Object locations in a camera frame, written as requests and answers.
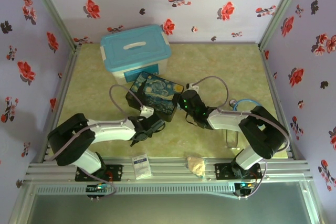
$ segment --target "box handle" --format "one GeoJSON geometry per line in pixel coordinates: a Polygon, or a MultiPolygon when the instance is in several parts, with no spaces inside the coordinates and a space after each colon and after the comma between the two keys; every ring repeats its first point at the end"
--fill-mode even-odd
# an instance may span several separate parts
{"type": "Polygon", "coordinates": [[[142,42],[136,42],[136,43],[128,44],[128,45],[124,46],[123,48],[125,50],[127,50],[127,49],[131,49],[133,47],[142,47],[144,45],[146,45],[146,42],[142,41],[142,42]]]}

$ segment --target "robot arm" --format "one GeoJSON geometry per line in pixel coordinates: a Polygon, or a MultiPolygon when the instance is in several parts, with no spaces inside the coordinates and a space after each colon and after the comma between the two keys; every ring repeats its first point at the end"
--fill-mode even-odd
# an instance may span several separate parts
{"type": "Polygon", "coordinates": [[[205,106],[197,93],[197,86],[187,84],[187,88],[178,104],[194,119],[197,126],[209,130],[242,132],[249,142],[250,145],[231,162],[232,172],[237,178],[249,173],[249,169],[262,159],[271,159],[285,142],[283,132],[287,135],[288,132],[264,107],[256,106],[247,112],[222,111],[205,106]]]}
{"type": "Polygon", "coordinates": [[[59,166],[74,164],[102,177],[105,165],[98,153],[88,150],[91,144],[124,140],[132,141],[133,146],[152,137],[162,127],[165,127],[165,123],[154,113],[154,109],[144,106],[140,116],[130,116],[120,121],[87,120],[83,114],[75,114],[51,131],[48,140],[59,166]]]}

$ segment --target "blue box lid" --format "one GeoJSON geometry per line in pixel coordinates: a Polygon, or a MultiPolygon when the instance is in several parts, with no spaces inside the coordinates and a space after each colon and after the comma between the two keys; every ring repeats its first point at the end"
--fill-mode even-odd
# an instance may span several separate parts
{"type": "Polygon", "coordinates": [[[104,36],[100,42],[107,70],[116,72],[172,55],[169,42],[159,25],[150,25],[104,36]]]}

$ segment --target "yellow tabletop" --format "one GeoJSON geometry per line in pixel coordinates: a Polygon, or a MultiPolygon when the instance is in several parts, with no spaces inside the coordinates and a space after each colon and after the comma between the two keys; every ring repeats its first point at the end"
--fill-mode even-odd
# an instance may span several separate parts
{"type": "MultiPolygon", "coordinates": [[[[218,76],[229,87],[228,100],[253,99],[276,116],[257,45],[175,44],[171,48],[173,54],[162,78],[185,86],[206,76],[218,76]]],[[[104,67],[99,45],[84,44],[72,74],[59,124],[76,113],[98,121],[122,119],[123,114],[109,98],[109,89],[113,84],[116,81],[104,67]]],[[[207,106],[218,106],[226,98],[225,87],[216,79],[207,79],[199,87],[199,94],[207,106]]],[[[124,89],[113,90],[113,98],[119,106],[130,115],[139,115],[139,111],[128,106],[125,95],[124,89]]],[[[239,110],[252,108],[253,104],[239,105],[239,110]]],[[[232,110],[228,104],[223,109],[232,110]]],[[[228,141],[234,143],[234,132],[228,133],[228,141]]],[[[238,141],[240,149],[248,145],[242,133],[238,141]]],[[[202,157],[233,158],[239,152],[225,148],[224,130],[205,130],[188,124],[185,112],[179,110],[172,122],[166,123],[163,131],[133,147],[130,144],[129,141],[108,141],[93,144],[89,149],[103,157],[132,157],[147,153],[151,157],[198,154],[202,157]]],[[[277,153],[275,157],[287,158],[287,154],[277,153]]]]}

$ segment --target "floral wallpaper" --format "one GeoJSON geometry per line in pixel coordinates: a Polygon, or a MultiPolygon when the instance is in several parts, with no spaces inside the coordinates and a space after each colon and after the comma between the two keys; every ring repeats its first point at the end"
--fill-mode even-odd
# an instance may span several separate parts
{"type": "Polygon", "coordinates": [[[293,144],[308,161],[330,223],[336,223],[336,7],[292,0],[265,48],[293,144]]]}
{"type": "Polygon", "coordinates": [[[71,49],[41,0],[0,4],[0,222],[8,223],[45,140],[71,49]]]}
{"type": "MultiPolygon", "coordinates": [[[[82,44],[150,24],[162,25],[170,42],[259,42],[280,0],[52,1],[74,42],[82,44]]],[[[291,19],[284,34],[290,26],[291,19]]]]}

